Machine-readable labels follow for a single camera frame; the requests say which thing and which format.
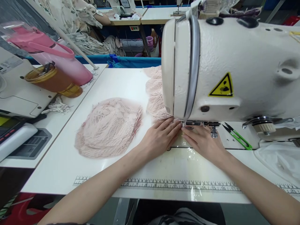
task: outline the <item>green thread snips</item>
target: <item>green thread snips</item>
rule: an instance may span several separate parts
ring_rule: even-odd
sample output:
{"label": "green thread snips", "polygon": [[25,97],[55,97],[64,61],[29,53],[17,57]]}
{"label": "green thread snips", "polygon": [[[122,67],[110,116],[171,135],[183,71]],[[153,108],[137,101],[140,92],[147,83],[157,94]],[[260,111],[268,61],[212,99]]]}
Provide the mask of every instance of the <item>green thread snips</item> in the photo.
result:
{"label": "green thread snips", "polygon": [[223,127],[233,136],[245,149],[253,150],[252,146],[238,133],[236,132],[228,123],[225,123],[227,126]]}

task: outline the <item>white table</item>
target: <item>white table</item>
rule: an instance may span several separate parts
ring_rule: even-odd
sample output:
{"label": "white table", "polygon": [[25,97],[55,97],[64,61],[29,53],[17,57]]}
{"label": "white table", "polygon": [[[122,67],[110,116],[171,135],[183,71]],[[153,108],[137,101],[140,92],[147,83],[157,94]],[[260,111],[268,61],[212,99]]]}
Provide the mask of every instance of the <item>white table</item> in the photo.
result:
{"label": "white table", "polygon": [[[148,8],[136,8],[135,11],[141,14],[142,16],[145,14]],[[102,13],[106,13],[112,9],[98,9]],[[140,25],[141,19],[139,20],[120,20],[114,17],[109,17],[112,26],[124,26],[124,25]]]}
{"label": "white table", "polygon": [[[74,112],[60,135],[57,137],[51,148],[33,172],[30,179],[22,189],[22,192],[68,194],[76,186],[74,182],[78,176],[89,177],[104,170],[120,159],[123,155],[105,159],[90,159],[79,155],[74,147],[75,135],[80,125],[85,121],[91,112],[92,105],[98,102],[115,97],[122,97],[134,100],[144,108],[142,125],[136,137],[129,145],[127,152],[135,147],[143,138],[151,126],[151,116],[146,113],[148,96],[145,91],[145,84],[149,78],[143,69],[104,69],[101,76],[95,82],[84,101]],[[247,130],[238,131],[247,141],[255,140],[255,133]],[[226,136],[227,131],[219,128],[220,136]],[[225,146],[237,146],[236,143],[226,142]],[[253,151],[229,150],[244,164],[267,178],[273,183],[287,182],[273,174],[263,166],[254,156]],[[133,179],[174,179],[174,180],[197,180],[207,182],[231,182],[221,170],[201,157],[190,148],[172,148],[162,156],[149,162],[144,168],[132,176]],[[207,202],[230,202],[249,203],[243,194],[220,194],[180,191],[153,191],[153,190],[131,190],[119,189],[114,194],[120,198],[151,198],[151,199],[172,199],[186,201],[207,201]]]}
{"label": "white table", "polygon": [[[55,141],[60,131],[69,121],[69,119],[71,118],[75,110],[78,108],[82,100],[85,98],[87,93],[90,91],[90,89],[98,79],[99,75],[105,68],[108,67],[108,64],[97,64],[97,66],[99,67],[99,69],[96,70],[95,80],[89,86],[84,88],[83,93],[80,96],[78,96],[77,98],[67,98],[62,96],[63,103],[71,106],[70,112],[68,112],[67,114],[50,112],[47,113],[46,119],[34,124],[36,128],[45,128],[52,134],[50,141],[46,144],[46,146],[43,148],[43,150],[40,152],[37,158],[34,160],[6,158],[0,162],[0,167],[36,168],[40,160],[43,158],[43,156],[46,154],[52,143]],[[91,65],[85,64],[85,67],[88,68],[90,71],[93,71],[93,67]]]}
{"label": "white table", "polygon": [[[178,7],[162,7],[162,8],[149,8],[141,19],[142,25],[144,24],[166,24],[170,19],[179,19],[181,16],[171,16]],[[180,11],[187,11],[188,7],[179,7]]]}

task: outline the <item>ruler scale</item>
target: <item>ruler scale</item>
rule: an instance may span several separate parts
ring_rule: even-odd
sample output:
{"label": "ruler scale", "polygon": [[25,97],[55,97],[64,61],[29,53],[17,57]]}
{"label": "ruler scale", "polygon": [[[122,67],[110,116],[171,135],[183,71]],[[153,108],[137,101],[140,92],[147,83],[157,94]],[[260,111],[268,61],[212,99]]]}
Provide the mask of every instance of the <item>ruler scale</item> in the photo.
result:
{"label": "ruler scale", "polygon": [[[91,176],[77,176],[73,186],[79,186]],[[284,190],[293,197],[300,197],[300,188],[287,184],[276,183],[277,187]],[[204,180],[174,180],[174,179],[149,179],[149,178],[128,178],[119,189],[128,190],[149,190],[149,191],[171,191],[171,192],[201,192],[218,194],[241,194],[243,192],[234,182],[229,181],[204,181]]]}

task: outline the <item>white plastic bag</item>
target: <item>white plastic bag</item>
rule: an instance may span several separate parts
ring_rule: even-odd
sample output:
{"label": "white plastic bag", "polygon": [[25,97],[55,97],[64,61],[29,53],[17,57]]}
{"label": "white plastic bag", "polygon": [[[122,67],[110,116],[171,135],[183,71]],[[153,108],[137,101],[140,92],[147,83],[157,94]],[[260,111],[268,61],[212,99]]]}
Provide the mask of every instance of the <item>white plastic bag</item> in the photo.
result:
{"label": "white plastic bag", "polygon": [[273,173],[300,187],[300,148],[291,142],[271,142],[254,151],[256,158]]}

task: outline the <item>lace fabric stack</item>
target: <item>lace fabric stack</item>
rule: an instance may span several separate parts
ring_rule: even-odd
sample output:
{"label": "lace fabric stack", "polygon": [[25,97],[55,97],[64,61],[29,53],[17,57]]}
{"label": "lace fabric stack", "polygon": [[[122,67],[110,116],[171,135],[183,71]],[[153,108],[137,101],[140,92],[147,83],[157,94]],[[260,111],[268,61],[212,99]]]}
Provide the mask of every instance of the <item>lace fabric stack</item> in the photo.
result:
{"label": "lace fabric stack", "polygon": [[79,153],[88,158],[105,158],[126,151],[135,136],[143,108],[128,99],[100,102],[81,125],[75,139]]}
{"label": "lace fabric stack", "polygon": [[147,112],[152,116],[152,121],[155,123],[171,117],[163,103],[162,67],[144,68],[144,72],[150,77],[146,83],[146,92],[149,94]]}

